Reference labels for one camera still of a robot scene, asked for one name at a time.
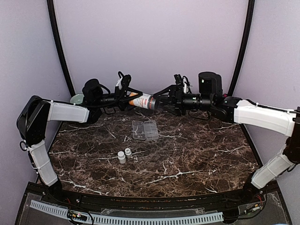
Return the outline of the clear plastic pill organizer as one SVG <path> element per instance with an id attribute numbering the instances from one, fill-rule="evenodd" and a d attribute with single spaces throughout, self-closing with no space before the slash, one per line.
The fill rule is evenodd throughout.
<path id="1" fill-rule="evenodd" d="M 132 121 L 132 136 L 136 140 L 157 140 L 159 138 L 157 124 L 154 120 Z"/>

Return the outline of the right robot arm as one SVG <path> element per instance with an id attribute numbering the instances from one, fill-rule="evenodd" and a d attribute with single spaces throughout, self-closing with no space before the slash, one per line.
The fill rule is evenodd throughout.
<path id="1" fill-rule="evenodd" d="M 213 72 L 198 75 L 199 93 L 189 91 L 188 80 L 174 75 L 175 84 L 154 94 L 154 98 L 176 116 L 186 111 L 209 112 L 213 117 L 228 123 L 253 125 L 283 134 L 287 137 L 284 147 L 266 165 L 256 170 L 240 191 L 239 199 L 250 203 L 257 190 L 300 163 L 300 110 L 281 109 L 261 105 L 249 99 L 223 95 L 222 78 Z"/>

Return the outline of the orange pill bottle grey cap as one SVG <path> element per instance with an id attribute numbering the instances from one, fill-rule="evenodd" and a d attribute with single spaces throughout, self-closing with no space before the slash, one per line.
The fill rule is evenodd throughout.
<path id="1" fill-rule="evenodd" d="M 130 100 L 129 104 L 148 110 L 157 110 L 159 106 L 159 102 L 150 94 L 143 94 L 140 97 Z"/>

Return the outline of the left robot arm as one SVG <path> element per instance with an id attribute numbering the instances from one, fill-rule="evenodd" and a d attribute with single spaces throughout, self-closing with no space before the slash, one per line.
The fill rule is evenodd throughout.
<path id="1" fill-rule="evenodd" d="M 121 77 L 114 92 L 108 91 L 98 79 L 88 80 L 83 89 L 81 104 L 55 101 L 33 95 L 20 113 L 16 126 L 22 138 L 20 148 L 28 152 L 33 169 L 48 188 L 48 197 L 55 204 L 66 201 L 66 193 L 57 186 L 61 182 L 55 172 L 49 157 L 51 147 L 46 146 L 47 125 L 57 121 L 59 126 L 64 122 L 95 123 L 106 108 L 119 108 L 124 111 L 129 102 L 143 95 L 140 90 L 130 87 L 131 76 Z"/>

